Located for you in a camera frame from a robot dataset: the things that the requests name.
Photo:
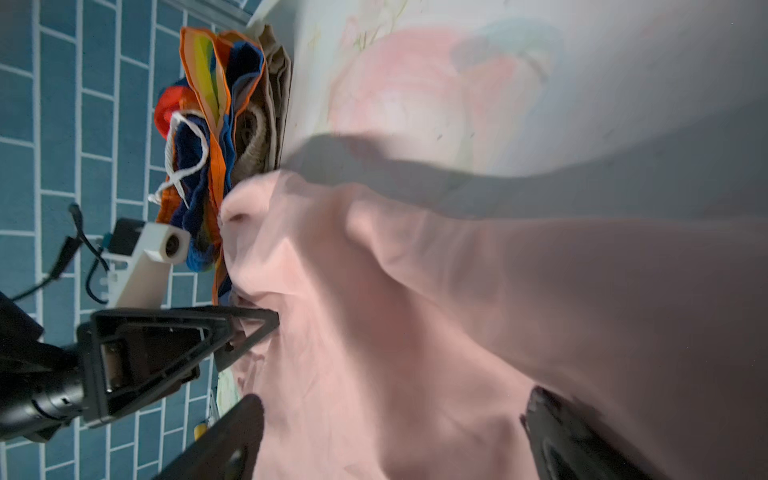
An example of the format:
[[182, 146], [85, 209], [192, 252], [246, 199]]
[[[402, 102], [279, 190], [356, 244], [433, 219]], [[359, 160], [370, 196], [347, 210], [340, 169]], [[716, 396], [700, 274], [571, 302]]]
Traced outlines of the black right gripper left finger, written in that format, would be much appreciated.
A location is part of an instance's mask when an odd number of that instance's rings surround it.
[[265, 410], [246, 395], [155, 479], [252, 479], [265, 431]]

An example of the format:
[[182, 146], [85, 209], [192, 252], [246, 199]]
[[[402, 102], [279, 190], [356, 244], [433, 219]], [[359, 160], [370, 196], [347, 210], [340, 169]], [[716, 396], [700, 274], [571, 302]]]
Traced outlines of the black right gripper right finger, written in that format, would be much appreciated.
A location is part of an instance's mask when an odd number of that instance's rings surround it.
[[520, 417], [536, 471], [547, 480], [622, 480], [648, 476], [597, 435], [564, 399], [532, 389]]

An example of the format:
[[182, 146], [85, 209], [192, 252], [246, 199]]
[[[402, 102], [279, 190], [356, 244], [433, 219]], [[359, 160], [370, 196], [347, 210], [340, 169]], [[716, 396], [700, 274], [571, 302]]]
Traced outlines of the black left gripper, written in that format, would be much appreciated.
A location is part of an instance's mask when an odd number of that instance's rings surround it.
[[45, 443], [74, 419], [110, 424], [197, 379], [208, 357], [232, 366], [279, 326], [276, 312], [235, 306], [113, 308], [80, 324], [74, 344], [1, 298], [1, 438]]

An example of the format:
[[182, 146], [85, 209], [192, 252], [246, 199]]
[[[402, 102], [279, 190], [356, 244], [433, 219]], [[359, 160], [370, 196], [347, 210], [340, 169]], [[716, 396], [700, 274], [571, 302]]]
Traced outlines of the pink cloth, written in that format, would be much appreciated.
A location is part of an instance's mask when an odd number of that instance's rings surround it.
[[280, 318], [234, 366], [258, 479], [533, 479], [538, 385], [652, 476], [767, 475], [763, 219], [464, 220], [285, 172], [220, 226], [232, 300]]

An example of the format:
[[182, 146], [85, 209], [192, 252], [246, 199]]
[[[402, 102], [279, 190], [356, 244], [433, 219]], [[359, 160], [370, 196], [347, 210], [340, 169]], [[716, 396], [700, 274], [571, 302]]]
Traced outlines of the colourful striped shorts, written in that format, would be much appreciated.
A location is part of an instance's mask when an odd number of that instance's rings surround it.
[[189, 233], [189, 270], [213, 271], [212, 301], [231, 287], [223, 259], [219, 215], [233, 189], [237, 120], [266, 71], [261, 45], [236, 31], [184, 27], [179, 33], [183, 77], [166, 87], [154, 108], [165, 141], [165, 180], [148, 197], [157, 222]]

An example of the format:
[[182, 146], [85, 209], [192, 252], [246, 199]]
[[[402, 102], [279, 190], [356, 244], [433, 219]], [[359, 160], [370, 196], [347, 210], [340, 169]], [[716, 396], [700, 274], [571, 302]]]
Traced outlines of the beige drawstring shorts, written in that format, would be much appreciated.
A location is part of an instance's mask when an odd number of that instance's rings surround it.
[[236, 159], [230, 175], [233, 186], [281, 166], [292, 86], [292, 59], [269, 24], [262, 24], [258, 43], [265, 68], [235, 129]]

